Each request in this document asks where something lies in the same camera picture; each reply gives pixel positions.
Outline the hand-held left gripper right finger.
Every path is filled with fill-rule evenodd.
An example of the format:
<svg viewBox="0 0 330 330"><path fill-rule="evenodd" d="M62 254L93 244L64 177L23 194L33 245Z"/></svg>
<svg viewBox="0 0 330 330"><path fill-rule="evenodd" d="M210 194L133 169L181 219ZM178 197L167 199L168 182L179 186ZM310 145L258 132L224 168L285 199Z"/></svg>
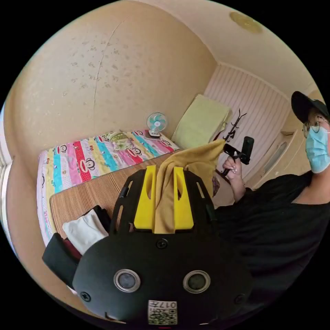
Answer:
<svg viewBox="0 0 330 330"><path fill-rule="evenodd" d="M174 167L174 229L192 229L193 215L182 167Z"/></svg>

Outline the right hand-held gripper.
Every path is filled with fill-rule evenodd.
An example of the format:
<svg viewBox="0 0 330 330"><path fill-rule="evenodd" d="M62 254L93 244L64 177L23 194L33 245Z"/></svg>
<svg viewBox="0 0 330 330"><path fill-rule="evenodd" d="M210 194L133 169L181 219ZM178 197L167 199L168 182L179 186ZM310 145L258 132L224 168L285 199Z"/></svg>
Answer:
<svg viewBox="0 0 330 330"><path fill-rule="evenodd" d="M242 151L239 151L226 143L223 151L234 160L240 159L244 165L248 165L250 163L250 143L243 143Z"/></svg>

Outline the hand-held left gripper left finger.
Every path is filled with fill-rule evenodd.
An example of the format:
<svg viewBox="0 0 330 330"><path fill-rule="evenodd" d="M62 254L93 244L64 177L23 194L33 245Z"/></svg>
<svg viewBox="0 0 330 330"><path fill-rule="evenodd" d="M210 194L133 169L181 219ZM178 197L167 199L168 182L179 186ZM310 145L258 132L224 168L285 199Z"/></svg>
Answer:
<svg viewBox="0 0 330 330"><path fill-rule="evenodd" d="M149 165L144 172L142 189L134 217L137 230L154 230L156 203L156 165Z"/></svg>

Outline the person's right hand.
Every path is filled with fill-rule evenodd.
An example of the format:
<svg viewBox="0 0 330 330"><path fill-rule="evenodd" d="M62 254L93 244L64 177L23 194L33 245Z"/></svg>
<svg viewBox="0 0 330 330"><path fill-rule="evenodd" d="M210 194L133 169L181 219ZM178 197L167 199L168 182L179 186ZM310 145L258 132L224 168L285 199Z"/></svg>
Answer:
<svg viewBox="0 0 330 330"><path fill-rule="evenodd" d="M223 169L228 170L227 178L228 180L242 180L242 163L239 158L234 159L228 156L223 164Z"/></svg>

